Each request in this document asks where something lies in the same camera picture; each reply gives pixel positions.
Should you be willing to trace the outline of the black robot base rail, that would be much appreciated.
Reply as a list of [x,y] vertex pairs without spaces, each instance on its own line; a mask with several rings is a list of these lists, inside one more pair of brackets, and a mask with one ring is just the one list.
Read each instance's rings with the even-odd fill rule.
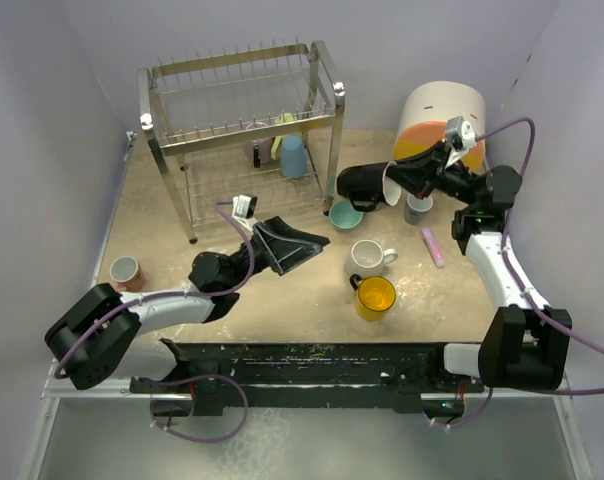
[[227,408],[389,409],[458,419],[482,385],[451,374],[439,343],[178,343],[165,376],[135,378],[154,411],[219,416]]

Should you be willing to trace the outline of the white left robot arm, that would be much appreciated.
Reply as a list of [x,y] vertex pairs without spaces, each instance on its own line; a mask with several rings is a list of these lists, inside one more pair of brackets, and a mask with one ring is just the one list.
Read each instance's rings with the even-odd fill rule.
[[93,286],[44,337],[57,361],[54,376],[88,390],[116,373],[146,376],[134,340],[180,324],[205,324],[226,316],[240,289],[269,269],[284,275],[323,252],[327,237],[296,230],[280,217],[232,226],[242,242],[232,254],[205,251],[193,260],[189,286],[145,293],[118,292],[108,283]]

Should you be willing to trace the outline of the steel two-tier dish rack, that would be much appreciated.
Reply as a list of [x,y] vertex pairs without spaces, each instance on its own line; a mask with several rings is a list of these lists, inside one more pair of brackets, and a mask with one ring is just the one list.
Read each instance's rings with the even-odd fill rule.
[[[170,59],[136,80],[140,127],[189,243],[216,222],[215,202],[244,192],[264,210],[329,212],[346,89],[323,41]],[[276,126],[282,112],[295,120]],[[302,139],[303,177],[285,177],[280,159],[254,168],[245,156],[246,142],[277,135]]]

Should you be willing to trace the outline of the blue cup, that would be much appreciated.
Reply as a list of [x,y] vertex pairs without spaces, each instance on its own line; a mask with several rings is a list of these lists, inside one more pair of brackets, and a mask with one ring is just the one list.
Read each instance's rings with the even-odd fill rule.
[[280,169],[291,179],[303,177],[307,173],[307,160],[303,141],[295,135],[285,136],[280,147]]

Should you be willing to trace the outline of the pink marker pen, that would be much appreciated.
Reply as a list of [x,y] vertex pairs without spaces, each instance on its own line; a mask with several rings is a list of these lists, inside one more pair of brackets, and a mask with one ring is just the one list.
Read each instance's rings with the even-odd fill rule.
[[422,228],[421,236],[434,265],[437,268],[444,268],[446,262],[432,230],[430,228]]

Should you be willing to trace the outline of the yellow mug black handle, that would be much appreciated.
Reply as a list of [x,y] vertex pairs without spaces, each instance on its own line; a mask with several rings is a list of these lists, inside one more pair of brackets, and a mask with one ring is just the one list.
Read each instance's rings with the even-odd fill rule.
[[349,283],[356,293],[356,312],[367,322],[380,321],[395,304],[396,289],[384,277],[352,274]]

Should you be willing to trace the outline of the round cream drawer cabinet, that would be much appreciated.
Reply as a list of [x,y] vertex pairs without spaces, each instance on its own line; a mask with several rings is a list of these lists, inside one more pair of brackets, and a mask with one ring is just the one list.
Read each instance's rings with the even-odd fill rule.
[[486,105],[474,88],[451,81],[433,81],[407,97],[399,121],[392,158],[421,153],[444,138],[448,120],[462,116],[478,135],[485,133]]

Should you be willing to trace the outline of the teal cup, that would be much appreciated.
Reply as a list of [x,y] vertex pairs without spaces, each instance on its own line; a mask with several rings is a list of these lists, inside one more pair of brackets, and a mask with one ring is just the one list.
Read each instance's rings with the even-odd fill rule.
[[348,200],[340,200],[332,205],[328,218],[333,227],[339,231],[349,231],[356,228],[364,214],[354,209]]

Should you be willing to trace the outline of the grey mug near cabinet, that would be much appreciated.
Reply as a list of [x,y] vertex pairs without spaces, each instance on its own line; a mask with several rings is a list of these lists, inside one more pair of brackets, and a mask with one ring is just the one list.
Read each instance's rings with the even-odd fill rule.
[[418,225],[433,208],[434,201],[428,196],[418,198],[408,194],[404,206],[404,220],[410,225]]

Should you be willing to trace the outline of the light green mug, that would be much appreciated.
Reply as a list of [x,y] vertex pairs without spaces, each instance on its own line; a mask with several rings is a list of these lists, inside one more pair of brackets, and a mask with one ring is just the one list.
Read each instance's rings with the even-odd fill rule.
[[[282,112],[275,119],[275,125],[282,125],[292,123],[295,120],[295,116],[290,112]],[[281,152],[281,144],[284,135],[277,135],[273,138],[273,142],[271,145],[270,155],[271,159],[274,161],[278,161],[280,159]]]

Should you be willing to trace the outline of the black mug cream inside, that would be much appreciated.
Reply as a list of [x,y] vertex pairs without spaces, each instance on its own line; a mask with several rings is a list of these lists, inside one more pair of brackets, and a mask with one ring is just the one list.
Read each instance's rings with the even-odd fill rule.
[[392,166],[396,166],[393,161],[343,169],[337,177],[337,192],[359,212],[372,212],[379,204],[393,207],[401,199],[402,188],[387,176]]

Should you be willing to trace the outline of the lilac mug black handle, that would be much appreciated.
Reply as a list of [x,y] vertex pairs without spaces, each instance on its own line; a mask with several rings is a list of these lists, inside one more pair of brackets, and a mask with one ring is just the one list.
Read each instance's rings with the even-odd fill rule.
[[244,144],[244,153],[254,168],[260,168],[272,161],[273,137],[250,140]]

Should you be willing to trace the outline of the terracotta mug white inside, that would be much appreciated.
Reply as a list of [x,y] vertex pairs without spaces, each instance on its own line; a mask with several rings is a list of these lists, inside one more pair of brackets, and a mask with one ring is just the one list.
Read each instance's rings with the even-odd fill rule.
[[115,259],[110,265],[109,276],[115,286],[122,291],[139,292],[145,284],[142,268],[132,256]]

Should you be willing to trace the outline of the aluminium frame rail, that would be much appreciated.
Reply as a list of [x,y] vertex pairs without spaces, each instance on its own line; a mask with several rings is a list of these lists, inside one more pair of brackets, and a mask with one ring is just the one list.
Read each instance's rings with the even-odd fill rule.
[[107,379],[106,381],[86,390],[78,390],[68,379],[48,377],[40,398],[80,398],[80,399],[120,399],[131,395],[130,381],[122,379]]

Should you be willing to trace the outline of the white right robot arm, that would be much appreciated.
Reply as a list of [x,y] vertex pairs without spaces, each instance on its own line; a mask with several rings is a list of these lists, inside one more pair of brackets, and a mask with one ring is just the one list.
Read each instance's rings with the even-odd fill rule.
[[387,179],[424,199],[438,190],[463,203],[454,214],[452,238],[471,264],[496,312],[479,344],[447,343],[441,358],[427,366],[428,383],[449,391],[462,376],[485,386],[553,391],[562,381],[572,319],[539,295],[515,258],[506,217],[521,187],[521,176],[500,165],[483,174],[462,163],[446,164],[450,147],[439,141],[428,150],[394,162]]

